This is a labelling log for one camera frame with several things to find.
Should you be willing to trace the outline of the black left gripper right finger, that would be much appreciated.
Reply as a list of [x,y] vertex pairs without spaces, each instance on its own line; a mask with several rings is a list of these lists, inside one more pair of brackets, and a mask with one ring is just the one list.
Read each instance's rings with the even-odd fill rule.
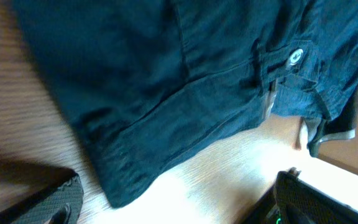
[[358,224],[358,211],[298,178],[297,170],[280,171],[274,185],[240,224]]

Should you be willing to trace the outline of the navy blue shorts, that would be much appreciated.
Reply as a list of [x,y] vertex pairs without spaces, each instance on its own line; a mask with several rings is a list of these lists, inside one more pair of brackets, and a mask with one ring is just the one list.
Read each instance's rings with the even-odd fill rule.
[[358,0],[19,0],[40,76],[110,205],[271,114],[355,135]]

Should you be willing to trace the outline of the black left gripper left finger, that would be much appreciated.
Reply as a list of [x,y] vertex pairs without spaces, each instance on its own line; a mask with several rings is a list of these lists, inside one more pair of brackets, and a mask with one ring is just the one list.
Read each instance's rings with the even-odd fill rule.
[[83,206],[80,176],[72,171],[63,180],[0,212],[0,223],[76,224]]

